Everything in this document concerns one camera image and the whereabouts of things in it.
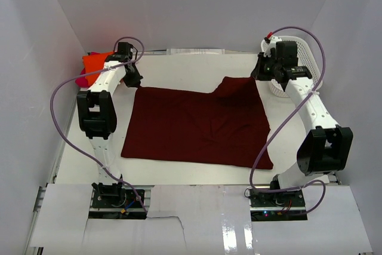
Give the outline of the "dark red t shirt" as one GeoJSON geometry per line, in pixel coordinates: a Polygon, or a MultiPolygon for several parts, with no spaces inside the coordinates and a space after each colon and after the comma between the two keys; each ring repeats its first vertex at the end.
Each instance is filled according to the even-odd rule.
{"type": "Polygon", "coordinates": [[[269,132],[253,78],[211,93],[140,87],[121,157],[251,168],[269,132]]]}

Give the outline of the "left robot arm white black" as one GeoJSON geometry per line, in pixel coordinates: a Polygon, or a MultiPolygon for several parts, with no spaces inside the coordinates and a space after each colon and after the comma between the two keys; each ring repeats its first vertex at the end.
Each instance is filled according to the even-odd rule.
{"type": "Polygon", "coordinates": [[[141,86],[140,75],[133,60],[138,58],[138,49],[129,42],[119,42],[113,53],[106,56],[103,64],[109,70],[102,72],[87,91],[76,96],[79,127],[89,138],[98,161],[98,183],[93,188],[98,199],[105,200],[111,207],[124,206],[128,197],[122,190],[122,179],[116,163],[112,143],[116,131],[117,115],[112,96],[120,83],[129,88],[141,86]]]}

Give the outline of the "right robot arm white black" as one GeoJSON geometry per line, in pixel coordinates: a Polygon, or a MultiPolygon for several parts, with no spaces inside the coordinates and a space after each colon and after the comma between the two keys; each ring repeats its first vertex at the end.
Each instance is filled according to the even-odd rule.
{"type": "Polygon", "coordinates": [[[317,182],[318,177],[345,168],[353,132],[342,127],[327,111],[315,90],[316,82],[308,67],[298,64],[298,45],[277,36],[268,37],[267,48],[258,54],[252,77],[275,80],[295,104],[306,137],[297,151],[296,162],[278,174],[269,189],[253,188],[255,196],[293,192],[317,182]]]}

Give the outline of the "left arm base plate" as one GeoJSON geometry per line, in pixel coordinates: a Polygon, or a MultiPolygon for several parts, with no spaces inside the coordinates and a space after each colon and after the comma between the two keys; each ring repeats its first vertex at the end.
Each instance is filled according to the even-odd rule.
{"type": "Polygon", "coordinates": [[[137,195],[122,183],[105,185],[93,183],[89,219],[144,220],[147,218],[138,198],[144,202],[145,189],[137,189],[137,195]]]}

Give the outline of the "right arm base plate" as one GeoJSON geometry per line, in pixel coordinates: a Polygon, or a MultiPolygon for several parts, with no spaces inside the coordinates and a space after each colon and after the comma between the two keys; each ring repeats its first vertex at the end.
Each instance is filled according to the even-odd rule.
{"type": "Polygon", "coordinates": [[[255,194],[246,188],[252,222],[286,222],[307,220],[306,203],[302,191],[255,194]]]}

